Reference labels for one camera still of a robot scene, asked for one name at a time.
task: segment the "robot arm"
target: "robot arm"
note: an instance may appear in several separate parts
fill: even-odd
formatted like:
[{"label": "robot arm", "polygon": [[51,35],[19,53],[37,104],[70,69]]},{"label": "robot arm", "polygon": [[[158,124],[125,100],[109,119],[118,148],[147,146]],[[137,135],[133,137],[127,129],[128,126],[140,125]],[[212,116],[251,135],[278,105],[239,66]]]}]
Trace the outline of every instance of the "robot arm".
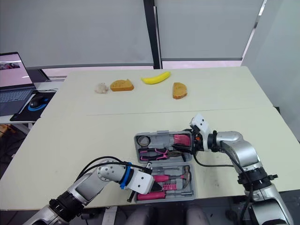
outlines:
[{"label": "robot arm", "polygon": [[38,211],[24,225],[68,225],[110,182],[140,194],[150,192],[154,178],[145,172],[124,165],[103,165],[79,178],[66,192]]},{"label": "robot arm", "polygon": [[244,186],[247,196],[250,193],[250,186],[253,187],[252,205],[249,208],[249,213],[254,223],[259,225],[294,224],[279,192],[276,190],[275,185],[270,182],[278,176],[267,175],[256,150],[243,139],[240,133],[234,131],[217,133],[214,131],[210,134],[208,124],[200,114],[192,119],[190,126],[201,134],[204,151],[226,152],[243,169],[242,171],[233,163],[236,172],[239,174],[238,183]]}]

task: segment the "small white toy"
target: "small white toy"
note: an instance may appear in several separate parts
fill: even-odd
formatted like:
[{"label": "small white toy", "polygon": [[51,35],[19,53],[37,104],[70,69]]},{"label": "small white toy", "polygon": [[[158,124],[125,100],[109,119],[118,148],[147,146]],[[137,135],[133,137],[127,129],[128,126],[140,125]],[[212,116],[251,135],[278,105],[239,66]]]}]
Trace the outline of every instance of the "small white toy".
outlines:
[{"label": "small white toy", "polygon": [[105,94],[109,90],[109,87],[105,83],[99,83],[95,87],[95,92],[99,94]]}]

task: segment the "mouse pad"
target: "mouse pad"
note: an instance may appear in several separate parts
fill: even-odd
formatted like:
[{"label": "mouse pad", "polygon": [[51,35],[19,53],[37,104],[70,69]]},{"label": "mouse pad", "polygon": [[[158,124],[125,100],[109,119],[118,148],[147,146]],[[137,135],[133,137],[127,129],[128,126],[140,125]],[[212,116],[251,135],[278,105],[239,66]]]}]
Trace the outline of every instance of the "mouse pad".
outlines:
[{"label": "mouse pad", "polygon": [[35,94],[34,98],[37,96],[44,97],[41,106],[37,108],[31,108],[28,103],[22,112],[14,114],[13,117],[10,118],[10,121],[37,121],[38,118],[41,117],[43,110],[46,108],[54,94],[55,92],[43,92]]}]

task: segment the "laptop keyboard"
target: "laptop keyboard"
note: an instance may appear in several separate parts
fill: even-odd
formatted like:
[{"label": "laptop keyboard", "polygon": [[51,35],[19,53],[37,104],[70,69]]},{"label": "laptop keyboard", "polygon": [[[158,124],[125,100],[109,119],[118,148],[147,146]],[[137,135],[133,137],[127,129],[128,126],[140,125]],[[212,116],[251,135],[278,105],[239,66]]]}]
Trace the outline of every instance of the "laptop keyboard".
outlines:
[{"label": "laptop keyboard", "polygon": [[22,101],[32,90],[18,90],[12,92],[2,92],[0,93],[0,103]]}]

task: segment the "laptop screen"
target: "laptop screen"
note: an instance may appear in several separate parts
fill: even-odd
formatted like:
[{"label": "laptop screen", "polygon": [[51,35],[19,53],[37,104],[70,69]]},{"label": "laptop screen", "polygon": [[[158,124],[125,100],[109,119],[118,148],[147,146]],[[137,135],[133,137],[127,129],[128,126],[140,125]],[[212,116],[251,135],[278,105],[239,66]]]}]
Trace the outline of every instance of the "laptop screen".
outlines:
[{"label": "laptop screen", "polygon": [[0,55],[0,88],[33,86],[18,53]]}]

